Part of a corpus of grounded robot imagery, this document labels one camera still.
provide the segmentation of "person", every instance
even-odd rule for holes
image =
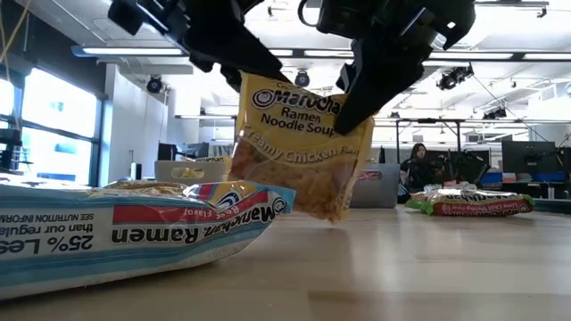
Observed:
[[[412,193],[424,190],[425,185],[433,184],[434,164],[426,157],[426,147],[417,143],[412,147],[410,157],[401,164],[401,179]]]

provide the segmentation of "table surface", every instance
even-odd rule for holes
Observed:
[[[571,220],[353,210],[203,267],[0,303],[0,320],[570,320]]]

